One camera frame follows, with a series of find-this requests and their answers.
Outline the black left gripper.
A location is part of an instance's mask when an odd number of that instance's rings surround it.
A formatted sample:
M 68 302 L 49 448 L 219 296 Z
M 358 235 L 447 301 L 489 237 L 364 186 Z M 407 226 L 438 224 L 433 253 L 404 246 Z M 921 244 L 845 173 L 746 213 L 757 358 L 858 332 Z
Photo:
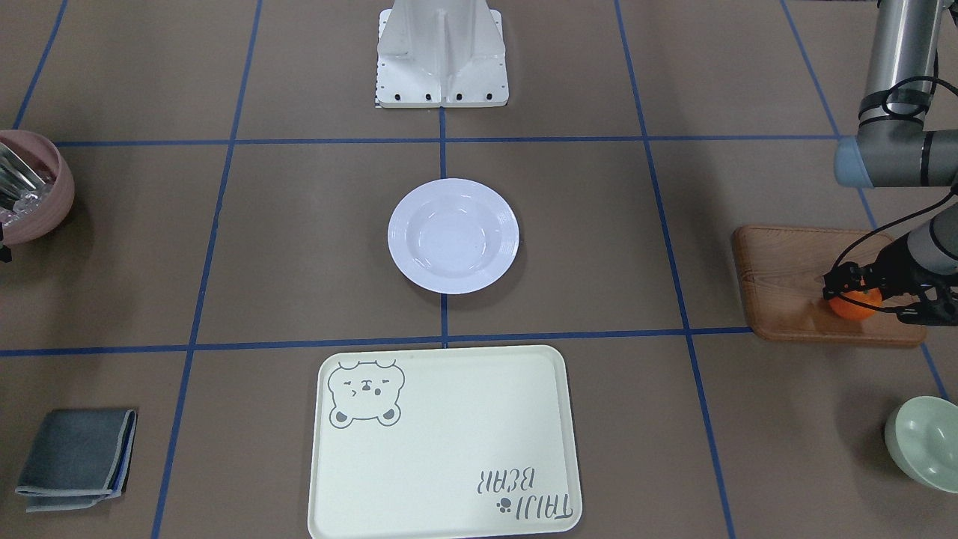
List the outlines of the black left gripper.
M 900 322 L 921 326 L 956 326 L 956 260 L 921 263 L 904 238 L 880 250 L 875 262 L 860 267 L 855 262 L 834 265 L 823 276 L 823 298 L 842 303 L 883 303 L 897 296 L 917 300 L 890 307 Z

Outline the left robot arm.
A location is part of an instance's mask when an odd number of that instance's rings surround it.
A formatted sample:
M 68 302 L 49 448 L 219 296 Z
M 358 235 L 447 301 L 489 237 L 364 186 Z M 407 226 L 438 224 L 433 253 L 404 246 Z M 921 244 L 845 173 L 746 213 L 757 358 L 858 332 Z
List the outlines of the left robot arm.
M 823 297 L 847 305 L 852 293 L 875 290 L 882 299 L 914 296 L 889 308 L 905 324 L 954 326 L 957 318 L 956 130 L 927 130 L 934 96 L 956 92 L 936 71 L 937 43 L 954 1 L 880 1 L 858 132 L 841 138 L 834 172 L 842 186 L 876 189 L 944 187 L 924 208 L 928 220 L 880 250 L 869 265 L 841 252 L 823 277 Z

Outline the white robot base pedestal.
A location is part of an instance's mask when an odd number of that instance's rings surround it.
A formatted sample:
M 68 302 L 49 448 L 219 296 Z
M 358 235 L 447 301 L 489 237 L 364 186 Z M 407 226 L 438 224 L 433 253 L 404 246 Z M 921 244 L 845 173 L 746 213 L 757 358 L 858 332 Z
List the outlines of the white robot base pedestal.
M 509 103 L 503 18 L 486 1 L 396 1 L 380 11 L 377 31 L 376 106 Z

